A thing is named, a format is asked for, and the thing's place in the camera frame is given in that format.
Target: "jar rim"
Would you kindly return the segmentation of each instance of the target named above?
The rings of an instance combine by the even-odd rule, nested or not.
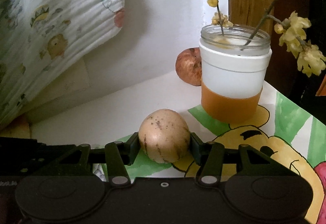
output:
[[[249,37],[230,34],[230,32],[243,32],[251,35],[255,31],[254,27],[248,25],[238,25],[238,24],[235,24],[232,27],[227,27],[227,28],[224,27],[223,29],[224,32],[227,32],[227,34],[224,34],[227,38],[235,39],[235,40],[248,40]],[[217,35],[222,35],[221,27],[219,25],[212,25],[212,24],[206,25],[201,30],[201,37],[205,41],[214,42],[214,37],[216,37]],[[255,35],[255,38],[252,39],[248,45],[242,45],[240,47],[243,47],[245,49],[251,49],[251,48],[256,49],[258,46],[269,45],[270,41],[271,41],[270,35],[260,29]],[[216,41],[216,43],[221,44],[223,46],[230,46],[230,47],[234,46],[232,44],[220,43],[218,41]]]

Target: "cartoon bear face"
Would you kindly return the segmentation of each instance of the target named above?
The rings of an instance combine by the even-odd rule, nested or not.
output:
[[[65,53],[65,49],[68,46],[68,41],[63,37],[62,34],[58,34],[50,39],[48,42],[48,53],[51,59],[57,56],[62,56]]]
[[[218,136],[214,141],[223,144],[228,149],[238,149],[240,144],[249,144],[307,180],[312,186],[314,197],[305,219],[310,223],[316,223],[324,199],[322,182],[311,165],[300,153],[283,139],[277,136],[269,137],[255,126],[264,125],[268,119],[268,111],[259,106],[255,117],[248,120],[247,125],[238,124],[240,126],[237,126],[230,124],[229,126],[232,129]],[[194,162],[190,154],[173,163],[173,166],[178,170],[184,171],[185,177],[195,177],[199,169],[199,166]],[[221,180],[227,181],[236,173],[236,164],[224,164]]]

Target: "red apple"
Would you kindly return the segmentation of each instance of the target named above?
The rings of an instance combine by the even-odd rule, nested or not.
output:
[[[202,84],[202,58],[199,48],[182,51],[175,62],[175,71],[184,82],[200,86]]]

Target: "glass jar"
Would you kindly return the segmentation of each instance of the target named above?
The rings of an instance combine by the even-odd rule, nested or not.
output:
[[[256,111],[272,50],[270,36],[246,25],[208,25],[199,41],[202,57],[202,106],[213,118],[239,123]]]

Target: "orange liquid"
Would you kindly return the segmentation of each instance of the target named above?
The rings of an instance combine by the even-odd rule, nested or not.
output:
[[[212,92],[202,83],[202,107],[214,119],[224,123],[240,123],[251,118],[255,112],[260,94],[235,99]]]

